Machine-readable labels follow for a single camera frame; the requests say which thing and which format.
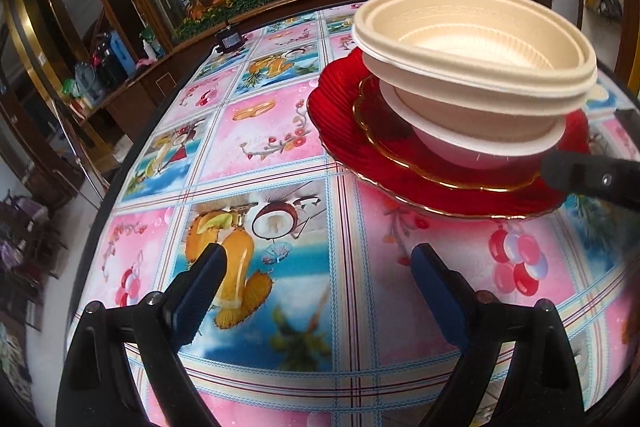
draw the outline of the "floor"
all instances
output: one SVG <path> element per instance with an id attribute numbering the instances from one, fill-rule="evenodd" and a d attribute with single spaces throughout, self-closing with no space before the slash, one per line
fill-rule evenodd
<path id="1" fill-rule="evenodd" d="M 82 187 L 82 192 L 99 204 L 96 194 L 87 183 Z M 44 427 L 55 425 L 71 290 L 96 212 L 91 204 L 78 196 L 58 211 L 53 219 L 63 242 L 68 246 L 68 252 L 61 259 L 60 278 L 49 278 L 47 282 L 42 331 L 27 328 L 27 363 L 33 380 L 33 404 L 36 416 Z"/>

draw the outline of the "screw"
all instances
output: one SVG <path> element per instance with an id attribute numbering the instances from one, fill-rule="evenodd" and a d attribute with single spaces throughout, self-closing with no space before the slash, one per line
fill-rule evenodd
<path id="1" fill-rule="evenodd" d="M 87 313 L 94 313 L 100 309 L 102 303 L 100 301 L 91 301 L 87 306 L 84 307 L 84 311 Z"/>
<path id="2" fill-rule="evenodd" d="M 162 299 L 162 292 L 151 292 L 145 297 L 145 302 L 149 305 L 158 304 Z"/>

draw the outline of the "blue bottle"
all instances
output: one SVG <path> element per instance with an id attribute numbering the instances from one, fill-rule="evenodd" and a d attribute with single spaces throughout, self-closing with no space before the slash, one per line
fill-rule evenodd
<path id="1" fill-rule="evenodd" d="M 129 55 L 124 42 L 122 42 L 122 39 L 115 30 L 111 32 L 110 45 L 113 53 L 118 57 L 118 61 L 124 70 L 127 71 L 129 78 L 132 77 L 136 72 L 136 63 L 133 61 L 133 58 L 131 58 L 131 55 Z"/>

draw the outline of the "gold rim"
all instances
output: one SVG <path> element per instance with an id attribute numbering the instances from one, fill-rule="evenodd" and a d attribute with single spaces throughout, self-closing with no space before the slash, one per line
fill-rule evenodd
<path id="1" fill-rule="evenodd" d="M 540 177 L 540 171 L 537 171 L 533 174 L 532 177 L 527 179 L 525 182 L 522 182 L 521 184 L 517 184 L 517 185 L 508 185 L 508 186 L 478 185 L 478 184 L 462 183 L 454 180 L 447 180 L 444 178 L 440 178 L 439 176 L 436 176 L 431 172 L 427 172 L 426 170 L 422 169 L 421 167 L 418 167 L 417 165 L 411 162 L 403 160 L 400 156 L 396 155 L 394 152 L 390 151 L 387 147 L 385 147 L 380 142 L 378 142 L 376 137 L 373 135 L 373 131 L 371 130 L 371 127 L 367 125 L 367 123 L 364 121 L 364 118 L 362 117 L 360 106 L 364 101 L 364 86 L 365 86 L 365 83 L 371 78 L 373 78 L 373 75 L 369 75 L 367 78 L 363 78 L 360 81 L 360 85 L 358 88 L 359 95 L 355 100 L 355 102 L 353 102 L 353 118 L 355 119 L 358 126 L 364 131 L 369 143 L 373 147 L 375 147 L 375 149 L 380 154 L 382 154 L 388 160 L 391 160 L 396 165 L 401 166 L 405 169 L 409 169 L 411 172 L 418 174 L 420 178 L 423 178 L 427 181 L 441 185 L 442 187 L 452 188 L 453 190 L 484 190 L 486 192 L 513 192 L 515 190 L 520 190 L 521 188 L 528 187 L 535 180 L 537 180 L 538 177 Z"/>

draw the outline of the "chair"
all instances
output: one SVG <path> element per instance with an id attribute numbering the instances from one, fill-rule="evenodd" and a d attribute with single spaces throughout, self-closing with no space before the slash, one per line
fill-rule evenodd
<path id="1" fill-rule="evenodd" d="M 71 147 L 71 150 L 76 158 L 76 164 L 79 166 L 79 168 L 82 169 L 85 177 L 87 178 L 89 183 L 91 183 L 91 186 L 94 188 L 94 191 L 100 198 L 100 201 L 102 201 L 104 199 L 104 194 L 107 192 L 107 190 L 109 190 L 109 182 L 104 179 L 103 175 L 95 167 L 94 163 L 89 158 L 89 155 L 86 153 L 84 145 L 82 144 L 83 140 L 87 143 L 92 143 L 91 138 L 89 138 L 89 136 L 78 125 L 76 118 L 73 116 L 69 108 L 66 107 L 65 103 L 62 102 L 62 100 L 54 98 L 52 99 L 52 103 L 53 113 L 58 119 L 58 122 L 60 122 L 60 127 L 62 127 L 65 138 L 69 142 L 69 146 Z M 60 176 L 68 185 L 73 186 L 72 183 L 66 179 L 64 174 L 62 174 L 62 172 L 55 169 L 54 173 Z M 102 190 L 98 189 L 97 185 L 94 182 L 94 179 L 92 178 L 92 174 L 101 185 Z M 98 209 L 95 203 L 87 198 L 80 190 L 79 194 L 96 209 Z"/>
<path id="2" fill-rule="evenodd" d="M 21 208 L 1 202 L 0 241 L 15 253 L 14 272 L 32 286 L 42 283 L 42 273 L 58 278 L 58 254 L 66 246 L 49 221 L 36 223 Z"/>

